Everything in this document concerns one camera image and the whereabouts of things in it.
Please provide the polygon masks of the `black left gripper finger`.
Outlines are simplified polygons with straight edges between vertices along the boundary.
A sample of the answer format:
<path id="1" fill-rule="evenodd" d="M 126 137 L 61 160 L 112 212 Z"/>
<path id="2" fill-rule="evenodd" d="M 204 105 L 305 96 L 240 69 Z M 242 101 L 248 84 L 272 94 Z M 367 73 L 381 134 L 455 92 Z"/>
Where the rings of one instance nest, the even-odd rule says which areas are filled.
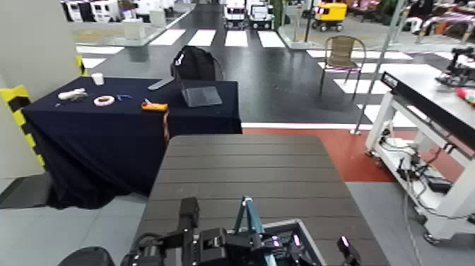
<path id="1" fill-rule="evenodd" d="M 343 266 L 361 266 L 361 258 L 359 252 L 350 244 L 345 236 L 341 236 L 337 241 L 337 247 L 343 255 Z"/>

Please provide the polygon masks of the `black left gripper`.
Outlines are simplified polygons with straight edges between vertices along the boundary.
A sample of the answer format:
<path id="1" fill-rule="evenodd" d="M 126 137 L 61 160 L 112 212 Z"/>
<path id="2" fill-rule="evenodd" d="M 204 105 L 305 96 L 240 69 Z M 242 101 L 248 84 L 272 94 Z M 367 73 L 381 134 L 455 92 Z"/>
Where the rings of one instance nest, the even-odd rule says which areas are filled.
<path id="1" fill-rule="evenodd" d="M 224 228 L 202 231 L 198 239 L 198 265 L 206 266 L 284 266 L 285 246 L 278 236 L 271 236 L 267 242 L 272 249 L 267 255 L 264 242 L 255 232 L 230 233 Z M 291 265 L 309 265 L 302 253 L 302 244 L 296 234 L 288 242 L 287 258 Z"/>

